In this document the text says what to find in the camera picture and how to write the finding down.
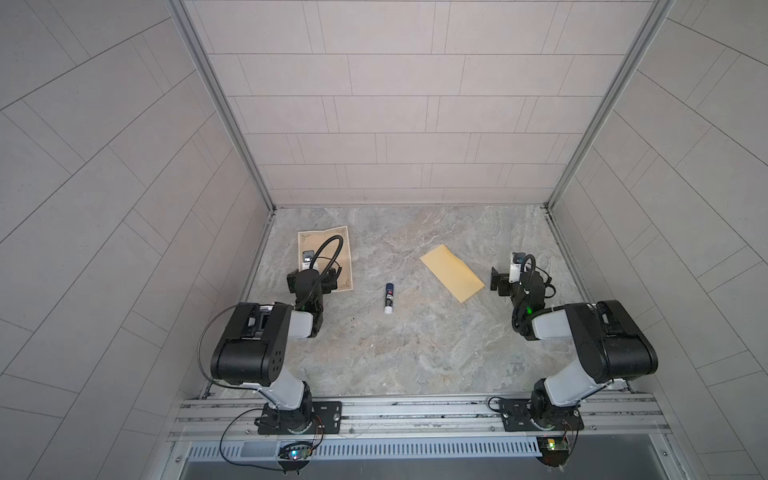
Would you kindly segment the blue white glue stick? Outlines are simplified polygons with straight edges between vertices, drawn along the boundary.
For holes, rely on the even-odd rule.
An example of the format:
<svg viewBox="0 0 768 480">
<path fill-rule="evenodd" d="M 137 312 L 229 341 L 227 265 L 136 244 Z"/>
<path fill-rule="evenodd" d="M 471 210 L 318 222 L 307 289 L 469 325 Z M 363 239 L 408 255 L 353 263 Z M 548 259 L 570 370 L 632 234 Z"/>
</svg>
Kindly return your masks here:
<svg viewBox="0 0 768 480">
<path fill-rule="evenodd" d="M 384 313 L 392 314 L 393 310 L 394 310 L 394 284 L 387 283 L 385 285 Z"/>
</svg>

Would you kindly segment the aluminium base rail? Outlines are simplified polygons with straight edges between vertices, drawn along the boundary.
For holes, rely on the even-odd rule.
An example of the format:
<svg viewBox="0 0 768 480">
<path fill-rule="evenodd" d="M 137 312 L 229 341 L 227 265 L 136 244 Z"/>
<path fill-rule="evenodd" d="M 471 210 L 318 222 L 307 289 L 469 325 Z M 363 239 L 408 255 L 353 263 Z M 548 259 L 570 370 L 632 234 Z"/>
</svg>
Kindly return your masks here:
<svg viewBox="0 0 768 480">
<path fill-rule="evenodd" d="M 295 439 L 430 438 L 541 436 L 544 432 L 506 432 L 492 411 L 496 394 L 341 397 L 340 431 L 293 435 Z M 262 401 L 250 398 L 191 400 L 181 404 L 166 435 L 169 440 L 250 439 Z M 569 436 L 666 434 L 671 428 L 651 394 L 603 391 L 581 402 L 584 429 L 551 431 Z"/>
</svg>

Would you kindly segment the left green circuit board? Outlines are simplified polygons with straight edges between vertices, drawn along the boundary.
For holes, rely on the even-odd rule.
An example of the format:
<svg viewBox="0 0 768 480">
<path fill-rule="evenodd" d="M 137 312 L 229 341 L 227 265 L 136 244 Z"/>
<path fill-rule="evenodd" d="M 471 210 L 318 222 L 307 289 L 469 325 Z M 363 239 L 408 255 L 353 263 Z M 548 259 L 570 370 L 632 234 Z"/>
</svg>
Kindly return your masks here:
<svg viewBox="0 0 768 480">
<path fill-rule="evenodd" d="M 293 442 L 282 446 L 278 452 L 278 458 L 283 461 L 308 461 L 314 452 L 314 446 L 310 442 Z"/>
</svg>

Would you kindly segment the beige decorated letter paper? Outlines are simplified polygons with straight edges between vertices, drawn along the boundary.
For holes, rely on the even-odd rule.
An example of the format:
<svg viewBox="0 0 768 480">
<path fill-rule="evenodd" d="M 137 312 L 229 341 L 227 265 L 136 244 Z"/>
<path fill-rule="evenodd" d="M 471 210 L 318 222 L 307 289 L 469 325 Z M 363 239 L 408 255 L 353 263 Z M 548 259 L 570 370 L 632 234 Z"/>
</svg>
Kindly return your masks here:
<svg viewBox="0 0 768 480">
<path fill-rule="evenodd" d="M 318 259 L 314 264 L 314 269 L 322 271 L 328 264 L 329 260 L 333 257 L 336 249 L 338 248 L 338 242 L 331 242 L 325 249 L 320 250 L 320 246 L 324 241 L 333 237 L 334 235 L 340 235 L 343 240 L 342 249 L 336 258 L 336 262 L 332 268 L 341 271 L 338 277 L 338 288 L 333 290 L 333 293 L 341 293 L 353 290 L 353 277 L 352 277 L 352 261 L 351 261 L 351 243 L 349 240 L 349 232 L 347 226 L 340 226 L 331 228 L 328 230 L 316 230 L 316 231 L 302 231 L 297 234 L 298 238 L 298 259 L 299 269 L 301 269 L 302 252 L 306 250 L 314 250 L 315 254 L 319 252 Z"/>
</svg>

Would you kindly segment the yellow paper envelope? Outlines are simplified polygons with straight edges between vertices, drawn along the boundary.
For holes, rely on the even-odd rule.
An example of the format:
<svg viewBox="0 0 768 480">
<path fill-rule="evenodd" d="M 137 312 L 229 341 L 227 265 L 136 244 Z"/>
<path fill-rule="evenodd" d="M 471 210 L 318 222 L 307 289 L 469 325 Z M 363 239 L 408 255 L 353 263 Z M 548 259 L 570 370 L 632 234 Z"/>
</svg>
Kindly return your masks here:
<svg viewBox="0 0 768 480">
<path fill-rule="evenodd" d="M 438 245 L 420 260 L 459 303 L 464 303 L 485 286 L 483 281 L 445 245 Z"/>
</svg>

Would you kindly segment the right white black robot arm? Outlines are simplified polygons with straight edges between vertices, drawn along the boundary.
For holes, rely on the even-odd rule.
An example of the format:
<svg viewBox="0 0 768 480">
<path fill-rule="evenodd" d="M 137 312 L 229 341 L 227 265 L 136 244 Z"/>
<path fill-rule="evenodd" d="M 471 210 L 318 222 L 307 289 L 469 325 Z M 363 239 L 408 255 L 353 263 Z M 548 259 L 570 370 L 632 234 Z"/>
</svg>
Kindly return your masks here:
<svg viewBox="0 0 768 480">
<path fill-rule="evenodd" d="M 527 341 L 570 339 L 577 359 L 540 379 L 528 400 L 490 398 L 507 432 L 571 431 L 584 428 L 580 403 L 618 381 L 656 372 L 658 356 L 617 300 L 547 307 L 540 271 L 491 270 L 490 289 L 513 305 L 512 326 Z"/>
</svg>

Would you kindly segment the right green circuit board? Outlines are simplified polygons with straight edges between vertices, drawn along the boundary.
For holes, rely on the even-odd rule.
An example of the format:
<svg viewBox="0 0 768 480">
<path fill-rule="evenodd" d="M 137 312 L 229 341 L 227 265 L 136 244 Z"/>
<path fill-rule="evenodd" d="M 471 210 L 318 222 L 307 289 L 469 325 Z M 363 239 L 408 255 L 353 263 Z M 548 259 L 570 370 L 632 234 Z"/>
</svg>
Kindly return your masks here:
<svg viewBox="0 0 768 480">
<path fill-rule="evenodd" d="M 541 453 L 538 460 L 543 465 L 560 467 L 568 461 L 571 448 L 564 437 L 537 437 L 536 440 Z"/>
</svg>

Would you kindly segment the green circuit board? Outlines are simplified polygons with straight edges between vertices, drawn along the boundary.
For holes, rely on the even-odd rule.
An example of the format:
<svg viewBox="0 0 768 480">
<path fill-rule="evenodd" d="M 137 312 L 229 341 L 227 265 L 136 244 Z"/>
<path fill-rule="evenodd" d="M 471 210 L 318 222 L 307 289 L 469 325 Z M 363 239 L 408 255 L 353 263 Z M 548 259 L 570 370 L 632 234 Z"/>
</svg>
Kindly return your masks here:
<svg viewBox="0 0 768 480">
<path fill-rule="evenodd" d="M 560 467 L 568 461 L 571 448 L 564 437 L 537 437 L 536 440 L 541 453 L 538 460 L 543 465 Z"/>
<path fill-rule="evenodd" d="M 283 461 L 308 461 L 314 452 L 314 446 L 310 442 L 293 442 L 282 446 L 278 452 L 278 458 Z"/>
</svg>

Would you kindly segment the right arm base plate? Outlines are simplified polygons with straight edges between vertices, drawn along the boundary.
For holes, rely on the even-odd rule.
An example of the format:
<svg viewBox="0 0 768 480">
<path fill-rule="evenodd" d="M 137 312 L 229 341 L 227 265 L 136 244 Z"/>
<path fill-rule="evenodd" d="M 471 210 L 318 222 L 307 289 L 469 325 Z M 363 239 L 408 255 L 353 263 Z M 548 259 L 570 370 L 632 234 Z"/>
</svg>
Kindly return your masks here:
<svg viewBox="0 0 768 480">
<path fill-rule="evenodd" d="M 501 399 L 499 409 L 506 432 L 584 429 L 584 422 L 576 407 L 557 407 L 546 400 Z"/>
</svg>

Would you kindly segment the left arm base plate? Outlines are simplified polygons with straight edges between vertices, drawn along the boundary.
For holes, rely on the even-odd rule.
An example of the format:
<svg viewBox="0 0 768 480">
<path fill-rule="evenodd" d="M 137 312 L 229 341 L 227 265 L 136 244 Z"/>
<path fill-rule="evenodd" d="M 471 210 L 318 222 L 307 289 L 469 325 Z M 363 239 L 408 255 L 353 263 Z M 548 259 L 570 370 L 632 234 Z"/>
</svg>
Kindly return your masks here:
<svg viewBox="0 0 768 480">
<path fill-rule="evenodd" d="M 254 424 L 259 435 L 310 435 L 320 430 L 337 434 L 341 414 L 342 403 L 338 401 L 302 402 L 292 410 L 265 405 Z"/>
</svg>

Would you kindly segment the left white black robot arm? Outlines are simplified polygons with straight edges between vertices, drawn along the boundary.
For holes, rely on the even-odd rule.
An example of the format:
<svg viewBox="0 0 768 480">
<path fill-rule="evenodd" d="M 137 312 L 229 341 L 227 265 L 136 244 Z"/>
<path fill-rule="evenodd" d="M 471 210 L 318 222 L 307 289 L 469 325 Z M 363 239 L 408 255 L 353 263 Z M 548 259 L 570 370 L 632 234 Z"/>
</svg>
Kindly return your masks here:
<svg viewBox="0 0 768 480">
<path fill-rule="evenodd" d="M 297 304 L 237 304 L 217 343 L 210 374 L 226 387 L 254 390 L 265 400 L 255 423 L 261 435 L 309 434 L 312 429 L 337 434 L 342 404 L 315 401 L 309 385 L 284 368 L 292 339 L 318 335 L 323 323 L 323 296 L 337 288 L 339 270 L 314 269 L 287 275 Z"/>
</svg>

